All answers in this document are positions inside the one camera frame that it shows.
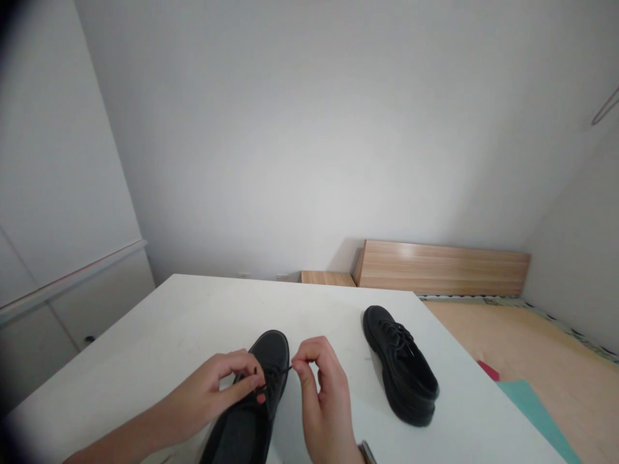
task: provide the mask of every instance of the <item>shoe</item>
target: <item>shoe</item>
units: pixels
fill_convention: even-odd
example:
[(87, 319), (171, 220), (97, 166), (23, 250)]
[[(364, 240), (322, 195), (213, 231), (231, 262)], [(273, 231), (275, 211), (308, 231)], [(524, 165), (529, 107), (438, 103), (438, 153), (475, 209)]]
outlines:
[(425, 427), (432, 421), (438, 382), (410, 332), (382, 306), (363, 314), (363, 333), (382, 362), (387, 400), (401, 420)]
[[(269, 452), (277, 405), (282, 398), (290, 352), (288, 340), (280, 331), (260, 335), (250, 348), (264, 371), (266, 401), (258, 404), (256, 393), (250, 393), (228, 408), (213, 426), (202, 453), (201, 464), (264, 464)], [(234, 382), (241, 380), (237, 376)]]

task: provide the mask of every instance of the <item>shoe sole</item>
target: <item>shoe sole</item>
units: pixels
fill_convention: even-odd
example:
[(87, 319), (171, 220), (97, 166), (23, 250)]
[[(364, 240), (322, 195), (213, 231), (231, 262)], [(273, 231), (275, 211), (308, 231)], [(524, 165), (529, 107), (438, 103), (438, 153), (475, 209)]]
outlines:
[(374, 339), (374, 336), (369, 329), (368, 310), (363, 313), (363, 334), (365, 335), (370, 348), (372, 348), (372, 351), (374, 351), (374, 353), (376, 353), (380, 358), (380, 363), (382, 366), (382, 382), (385, 385), (387, 401), (389, 402), (389, 406), (391, 406), (391, 409), (395, 415), (402, 421), (416, 427), (427, 427), (430, 422), (432, 422), (434, 410), (432, 410), (432, 412), (420, 411), (412, 407), (396, 390), (393, 379), (391, 378), (391, 373), (389, 372), (389, 369), (385, 368), (388, 364), (384, 357), (384, 353), (378, 346), (378, 342)]
[[(258, 340), (256, 340), (254, 344), (251, 346), (251, 348), (248, 350), (248, 353), (251, 353), (251, 350), (253, 350), (253, 348), (258, 344), (258, 342), (262, 339), (263, 336), (271, 334), (271, 333), (280, 334), (283, 337), (284, 341), (286, 342), (286, 358), (288, 359), (288, 367), (289, 367), (290, 366), (290, 347), (288, 346), (288, 339), (286, 338), (286, 335), (284, 335), (282, 332), (278, 330), (272, 329), (260, 335), (258, 337)], [(282, 396), (284, 396), (284, 390), (286, 389), (287, 382), (288, 382), (288, 371), (284, 373), (284, 383), (282, 384), (282, 391), (279, 395), (280, 400), (282, 399)]]

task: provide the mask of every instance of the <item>black shoelace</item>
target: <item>black shoelace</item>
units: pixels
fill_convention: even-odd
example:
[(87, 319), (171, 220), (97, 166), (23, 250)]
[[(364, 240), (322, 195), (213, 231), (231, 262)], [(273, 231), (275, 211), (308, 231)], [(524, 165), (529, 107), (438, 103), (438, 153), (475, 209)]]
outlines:
[[(263, 387), (259, 387), (256, 388), (254, 393), (256, 396), (260, 395), (261, 393), (264, 394), (266, 396), (267, 401), (269, 399), (274, 398), (275, 396), (275, 387), (282, 381), (282, 377), (290, 370), (292, 369), (292, 366), (287, 367), (286, 369), (282, 370), (277, 366), (274, 365), (263, 365), (262, 366), (262, 370), (264, 371), (264, 381), (265, 384)], [(254, 374), (258, 373), (258, 369), (254, 368), (253, 370)]]
[(391, 344), (394, 346), (393, 350), (396, 356), (398, 354), (410, 354), (412, 357), (415, 357), (415, 353), (413, 353), (411, 348), (415, 341), (411, 333), (402, 324), (386, 319), (378, 321), (378, 324), (391, 337)]

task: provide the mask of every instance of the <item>wooden bed frame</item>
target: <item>wooden bed frame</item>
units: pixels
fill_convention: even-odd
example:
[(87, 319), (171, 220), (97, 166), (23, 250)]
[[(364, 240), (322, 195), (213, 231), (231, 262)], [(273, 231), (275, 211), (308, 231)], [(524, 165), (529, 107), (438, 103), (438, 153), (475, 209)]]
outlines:
[(366, 240), (353, 279), (357, 287), (419, 295), (518, 296), (531, 255)]

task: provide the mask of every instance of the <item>wooden floor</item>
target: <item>wooden floor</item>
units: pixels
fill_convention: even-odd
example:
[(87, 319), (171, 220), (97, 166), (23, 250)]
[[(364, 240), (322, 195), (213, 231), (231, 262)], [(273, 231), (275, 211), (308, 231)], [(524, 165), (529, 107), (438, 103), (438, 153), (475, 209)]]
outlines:
[(502, 381), (527, 380), (584, 463), (619, 463), (618, 366), (525, 309), (425, 304)]

